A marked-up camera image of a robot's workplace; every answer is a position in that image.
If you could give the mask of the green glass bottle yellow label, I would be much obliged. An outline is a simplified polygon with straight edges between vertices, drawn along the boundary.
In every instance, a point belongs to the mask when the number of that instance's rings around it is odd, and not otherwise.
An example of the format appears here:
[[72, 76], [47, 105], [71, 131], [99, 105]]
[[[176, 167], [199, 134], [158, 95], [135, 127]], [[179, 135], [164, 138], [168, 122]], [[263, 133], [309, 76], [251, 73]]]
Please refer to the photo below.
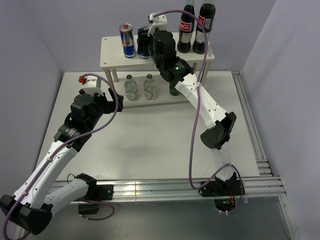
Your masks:
[[172, 96], [178, 96], [181, 94], [172, 84], [169, 85], [169, 93]]

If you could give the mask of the clear bottle green cap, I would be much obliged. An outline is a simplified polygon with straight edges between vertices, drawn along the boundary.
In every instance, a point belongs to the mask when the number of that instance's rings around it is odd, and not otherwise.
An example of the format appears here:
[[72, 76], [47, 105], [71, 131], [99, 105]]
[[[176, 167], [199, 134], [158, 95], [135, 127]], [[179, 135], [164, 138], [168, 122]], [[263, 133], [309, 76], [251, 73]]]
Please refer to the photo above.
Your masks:
[[144, 97], [147, 100], [154, 100], [157, 96], [157, 84], [152, 74], [148, 74], [143, 84]]
[[124, 83], [125, 95], [129, 101], [135, 101], [138, 97], [138, 86], [132, 75], [128, 74]]

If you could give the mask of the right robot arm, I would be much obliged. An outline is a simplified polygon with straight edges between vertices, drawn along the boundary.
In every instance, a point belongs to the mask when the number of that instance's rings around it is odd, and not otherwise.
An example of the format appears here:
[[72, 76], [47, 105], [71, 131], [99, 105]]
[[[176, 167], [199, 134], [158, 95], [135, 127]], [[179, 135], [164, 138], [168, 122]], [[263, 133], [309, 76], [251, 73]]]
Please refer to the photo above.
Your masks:
[[223, 109], [197, 81], [193, 68], [177, 56], [176, 42], [171, 32], [156, 30], [149, 35], [148, 31], [148, 27], [138, 29], [137, 53], [149, 55], [161, 77], [194, 106], [196, 117], [203, 119], [207, 129], [200, 139], [213, 152], [218, 167], [214, 176], [216, 189], [220, 194], [227, 195], [237, 181], [228, 152], [228, 141], [237, 116]]

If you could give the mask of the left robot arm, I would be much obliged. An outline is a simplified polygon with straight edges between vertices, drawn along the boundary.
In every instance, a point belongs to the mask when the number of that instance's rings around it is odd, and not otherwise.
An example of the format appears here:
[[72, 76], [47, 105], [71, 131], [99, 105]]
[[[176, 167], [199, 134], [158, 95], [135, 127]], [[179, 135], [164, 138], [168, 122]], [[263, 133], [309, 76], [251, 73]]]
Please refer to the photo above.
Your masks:
[[49, 192], [65, 166], [80, 152], [92, 136], [92, 130], [102, 115], [123, 110], [122, 95], [109, 88], [112, 100], [105, 93], [86, 93], [80, 90], [54, 136], [47, 154], [28, 180], [12, 195], [3, 195], [0, 208], [6, 221], [13, 222], [29, 234], [40, 234], [52, 217], [75, 200], [92, 201], [98, 198], [97, 180], [81, 173], [64, 187]]

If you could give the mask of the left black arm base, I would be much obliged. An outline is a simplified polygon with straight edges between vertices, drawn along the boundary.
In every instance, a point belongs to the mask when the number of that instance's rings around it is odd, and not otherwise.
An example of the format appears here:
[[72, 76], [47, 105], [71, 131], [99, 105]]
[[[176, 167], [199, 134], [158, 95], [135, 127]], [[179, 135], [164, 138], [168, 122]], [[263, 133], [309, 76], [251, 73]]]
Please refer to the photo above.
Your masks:
[[[110, 201], [113, 198], [113, 192], [114, 186], [112, 184], [97, 185], [96, 190], [93, 192], [93, 194], [91, 194], [90, 196], [86, 195], [80, 198], [80, 200], [89, 200], [95, 202]], [[100, 205], [97, 203], [79, 203], [78, 213], [85, 216], [96, 215], [100, 208]]]

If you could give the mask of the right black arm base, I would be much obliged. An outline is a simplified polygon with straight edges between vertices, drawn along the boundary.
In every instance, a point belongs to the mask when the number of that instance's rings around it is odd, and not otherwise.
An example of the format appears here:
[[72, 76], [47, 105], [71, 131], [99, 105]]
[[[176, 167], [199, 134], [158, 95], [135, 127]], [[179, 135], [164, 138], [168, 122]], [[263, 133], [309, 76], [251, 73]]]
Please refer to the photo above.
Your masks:
[[245, 189], [243, 182], [236, 177], [227, 181], [215, 178], [198, 190], [198, 193], [204, 198], [212, 197], [217, 211], [227, 215], [237, 207], [237, 197], [240, 201], [242, 200]]

